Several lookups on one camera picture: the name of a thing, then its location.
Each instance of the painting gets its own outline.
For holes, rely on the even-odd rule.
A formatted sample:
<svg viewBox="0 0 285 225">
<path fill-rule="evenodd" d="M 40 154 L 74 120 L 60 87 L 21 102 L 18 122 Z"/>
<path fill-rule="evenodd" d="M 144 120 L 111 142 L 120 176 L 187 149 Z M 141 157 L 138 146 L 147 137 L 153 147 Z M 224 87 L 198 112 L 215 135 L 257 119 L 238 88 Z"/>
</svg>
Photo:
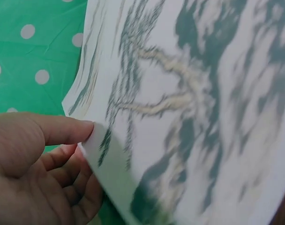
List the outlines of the painting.
<svg viewBox="0 0 285 225">
<path fill-rule="evenodd" d="M 248 224 L 285 115 L 285 0 L 93 2 L 68 115 L 100 125 L 82 146 L 118 212 Z"/>
</svg>

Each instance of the skin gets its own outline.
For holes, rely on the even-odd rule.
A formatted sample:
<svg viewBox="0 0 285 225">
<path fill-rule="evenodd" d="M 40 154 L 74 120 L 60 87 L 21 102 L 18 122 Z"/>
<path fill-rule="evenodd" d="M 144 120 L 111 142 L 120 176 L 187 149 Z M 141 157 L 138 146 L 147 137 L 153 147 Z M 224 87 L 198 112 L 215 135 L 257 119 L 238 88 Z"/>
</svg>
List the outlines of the skin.
<svg viewBox="0 0 285 225">
<path fill-rule="evenodd" d="M 85 225 L 103 191 L 77 143 L 92 122 L 31 113 L 0 114 L 0 225 Z M 45 146 L 64 144 L 42 154 Z"/>
</svg>

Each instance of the green background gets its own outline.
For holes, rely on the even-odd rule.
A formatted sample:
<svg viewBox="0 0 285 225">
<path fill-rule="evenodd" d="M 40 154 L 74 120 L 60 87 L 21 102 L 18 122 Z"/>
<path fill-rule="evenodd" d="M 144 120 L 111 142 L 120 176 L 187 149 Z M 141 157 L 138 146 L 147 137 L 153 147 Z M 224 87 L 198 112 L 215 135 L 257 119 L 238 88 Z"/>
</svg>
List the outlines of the green background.
<svg viewBox="0 0 285 225">
<path fill-rule="evenodd" d="M 61 101 L 77 72 L 87 0 L 0 0 L 0 113 L 17 111 L 63 115 Z M 34 35 L 21 36 L 32 24 Z M 46 84 L 35 74 L 49 73 Z"/>
</svg>

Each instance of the green fabric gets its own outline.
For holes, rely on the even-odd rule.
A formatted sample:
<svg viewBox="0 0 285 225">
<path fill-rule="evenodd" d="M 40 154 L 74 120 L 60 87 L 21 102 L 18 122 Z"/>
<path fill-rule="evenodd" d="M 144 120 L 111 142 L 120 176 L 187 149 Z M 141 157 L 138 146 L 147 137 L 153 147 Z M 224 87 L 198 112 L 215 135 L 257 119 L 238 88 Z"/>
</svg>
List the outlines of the green fabric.
<svg viewBox="0 0 285 225">
<path fill-rule="evenodd" d="M 0 113 L 14 108 L 64 114 L 61 101 L 75 78 L 80 54 L 72 39 L 83 32 L 86 3 L 0 0 Z M 21 31 L 27 24 L 35 33 L 24 39 Z M 36 82 L 39 70 L 49 73 L 46 84 Z"/>
</svg>

